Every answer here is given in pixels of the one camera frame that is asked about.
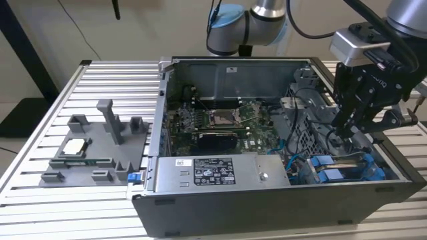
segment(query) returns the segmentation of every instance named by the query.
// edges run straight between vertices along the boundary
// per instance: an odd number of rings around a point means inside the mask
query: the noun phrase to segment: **metal bracket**
[[[159,61],[159,73],[165,73],[173,69],[173,57],[171,56],[162,56]]]

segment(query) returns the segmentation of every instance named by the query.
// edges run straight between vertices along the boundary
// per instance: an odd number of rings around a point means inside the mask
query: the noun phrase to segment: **white label sticker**
[[[237,73],[238,72],[238,67],[227,67],[227,73]]]
[[[191,167],[193,166],[193,159],[177,159],[175,166],[178,167]]]

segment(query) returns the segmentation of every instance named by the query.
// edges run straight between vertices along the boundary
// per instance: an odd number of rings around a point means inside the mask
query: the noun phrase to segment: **barcode sticker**
[[[178,167],[191,167],[193,166],[193,159],[177,159],[175,166]]]

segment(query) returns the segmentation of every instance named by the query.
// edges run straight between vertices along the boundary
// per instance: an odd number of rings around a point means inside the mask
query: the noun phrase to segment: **robotic arm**
[[[352,137],[418,123],[405,102],[427,76],[427,0],[394,0],[388,19],[368,6],[345,0],[369,22],[340,29],[330,50],[337,65],[334,99],[340,112],[333,121],[337,134]],[[381,122],[377,114],[388,110]]]
[[[330,45],[342,62],[337,65],[333,94],[340,111],[332,125],[337,135],[350,138],[358,131],[381,132],[418,123],[404,103],[427,76],[427,0],[394,0],[386,19],[360,0],[345,2],[368,20],[340,29]],[[210,16],[206,43],[214,55],[231,56],[242,45],[269,45],[282,38],[284,0],[258,0],[251,10],[241,9],[227,23],[217,22],[218,15],[225,20],[219,6]],[[382,121],[374,122],[389,106],[393,109]]]

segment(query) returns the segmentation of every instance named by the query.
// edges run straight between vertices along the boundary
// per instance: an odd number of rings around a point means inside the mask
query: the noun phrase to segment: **blue latch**
[[[127,182],[129,183],[134,183],[134,184],[138,184],[143,181],[142,179],[142,174],[141,173],[130,173],[127,175]]]

